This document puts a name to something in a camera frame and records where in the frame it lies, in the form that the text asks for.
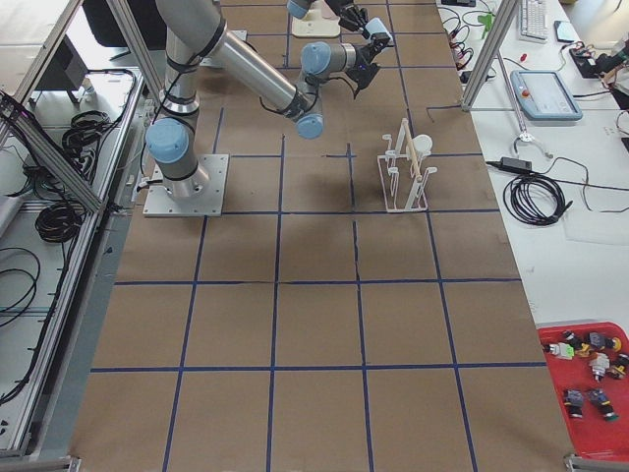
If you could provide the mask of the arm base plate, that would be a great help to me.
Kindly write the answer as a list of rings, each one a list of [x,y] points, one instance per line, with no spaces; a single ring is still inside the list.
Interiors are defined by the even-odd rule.
[[[232,29],[231,32],[242,41],[247,40],[248,32],[245,29]],[[213,69],[223,68],[223,64],[219,61],[219,59],[213,56],[207,56],[207,57],[201,58],[199,62],[199,66],[213,68]]]
[[[158,164],[143,206],[147,217],[220,216],[228,174],[228,154],[200,154],[198,169],[182,181],[165,179]]]

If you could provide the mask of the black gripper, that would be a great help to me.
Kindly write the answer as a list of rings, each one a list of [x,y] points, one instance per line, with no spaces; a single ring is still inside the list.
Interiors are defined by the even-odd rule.
[[[366,36],[369,14],[365,8],[357,6],[354,2],[339,2],[336,16],[339,18],[338,24],[341,28]]]
[[[348,44],[346,76],[356,85],[353,97],[366,89],[377,75],[380,66],[374,62],[375,57],[385,48],[390,47],[391,38],[373,38],[368,44],[358,46]]]

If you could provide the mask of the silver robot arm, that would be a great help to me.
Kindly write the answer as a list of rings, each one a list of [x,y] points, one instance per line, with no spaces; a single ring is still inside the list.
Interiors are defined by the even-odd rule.
[[[290,0],[291,33],[298,38],[334,38],[341,30],[362,31],[370,18],[354,1]]]
[[[216,1],[159,1],[166,25],[165,84],[145,143],[175,202],[205,194],[210,174],[194,151],[200,100],[248,88],[268,112],[294,122],[300,137],[318,138],[324,127],[320,87],[341,74],[357,90],[369,86],[379,67],[376,56],[392,41],[379,18],[352,1],[328,4],[339,25],[357,31],[364,45],[311,42],[301,52],[301,72],[291,83],[227,27]]]

